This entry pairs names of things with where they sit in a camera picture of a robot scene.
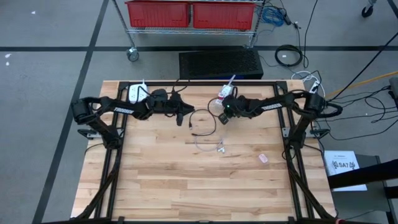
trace cart wheel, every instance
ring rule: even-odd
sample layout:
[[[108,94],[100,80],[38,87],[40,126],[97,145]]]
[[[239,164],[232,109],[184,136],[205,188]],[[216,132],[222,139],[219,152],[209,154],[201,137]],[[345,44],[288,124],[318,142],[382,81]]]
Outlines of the cart wheel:
[[[130,48],[126,51],[126,54],[127,59],[129,59],[130,62],[135,62],[139,58],[139,54],[136,48]]]
[[[372,15],[373,13],[373,6],[369,7],[369,9],[365,12],[366,7],[362,9],[362,17],[366,18]]]

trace wooden table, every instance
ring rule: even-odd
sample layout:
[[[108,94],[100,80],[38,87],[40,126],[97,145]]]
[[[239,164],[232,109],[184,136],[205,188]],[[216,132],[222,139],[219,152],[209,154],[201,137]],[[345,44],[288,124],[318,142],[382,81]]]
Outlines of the wooden table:
[[[288,80],[287,84],[289,90],[303,89],[299,80]],[[115,98],[118,85],[118,81],[105,81],[100,96]],[[171,90],[171,86],[149,86],[149,91],[157,88]],[[238,88],[239,94],[247,98],[274,96],[268,86]],[[200,109],[206,108],[219,90],[220,86],[189,86],[181,96],[184,102]],[[104,114],[101,119],[110,124],[112,115]],[[194,144],[191,133],[213,129],[210,115],[205,111],[195,113],[192,131],[188,118],[184,117],[181,127],[176,125],[175,118],[162,114],[154,114],[146,121],[127,119],[113,219],[124,216],[126,220],[282,221],[295,217],[286,161],[281,156],[284,147],[277,110],[253,119],[232,119],[226,126],[217,121],[214,135],[198,138],[200,146],[207,149],[223,138],[224,154],[203,152]],[[98,143],[100,139],[89,141],[88,147]],[[307,139],[306,144],[319,147],[314,139]],[[83,211],[98,190],[105,153],[103,146],[86,153],[72,217]],[[267,164],[258,158],[262,153],[268,157]],[[320,153],[304,147],[302,157],[310,190],[334,215]],[[306,217],[301,190],[298,193]],[[102,216],[107,204],[108,194],[104,197]]]

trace pink object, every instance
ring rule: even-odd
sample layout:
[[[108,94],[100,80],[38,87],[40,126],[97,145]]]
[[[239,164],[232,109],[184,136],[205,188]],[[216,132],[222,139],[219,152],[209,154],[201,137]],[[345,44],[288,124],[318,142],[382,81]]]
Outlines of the pink object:
[[[264,155],[264,154],[260,154],[260,155],[259,155],[259,158],[260,158],[260,160],[261,160],[262,163],[268,162],[268,158],[267,158],[266,155]]]

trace red plastic bin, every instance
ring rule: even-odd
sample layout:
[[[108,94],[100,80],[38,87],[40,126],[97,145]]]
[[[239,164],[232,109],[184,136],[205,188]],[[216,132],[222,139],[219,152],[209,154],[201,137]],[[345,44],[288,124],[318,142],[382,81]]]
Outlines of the red plastic bin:
[[[188,27],[189,4],[187,2],[129,1],[132,27]]]
[[[193,27],[249,30],[255,6],[243,2],[193,3]]]

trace wire shelf cart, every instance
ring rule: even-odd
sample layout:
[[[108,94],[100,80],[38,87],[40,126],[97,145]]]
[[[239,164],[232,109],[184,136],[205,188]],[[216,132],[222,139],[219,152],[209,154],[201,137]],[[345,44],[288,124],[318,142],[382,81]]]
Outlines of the wire shelf cart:
[[[259,10],[259,15],[262,14],[264,9],[264,5],[266,0],[188,0],[189,2],[250,2],[260,4],[261,8]],[[257,30],[260,24],[260,17],[257,17],[256,24],[254,29],[249,31],[246,30],[236,30],[236,29],[196,29],[192,26],[192,19],[190,25],[185,28],[177,28],[177,27],[133,27],[127,28],[126,22],[124,21],[123,15],[120,11],[120,8],[116,2],[116,0],[112,0],[116,12],[120,18],[120,21],[123,25],[124,31],[127,34],[127,37],[130,41],[131,48],[127,50],[127,58],[131,62],[135,62],[139,58],[139,54],[137,51],[137,47],[134,43],[134,39],[131,34],[208,34],[208,35],[244,35],[249,37],[248,47],[253,47],[254,42],[253,39],[257,36]]]

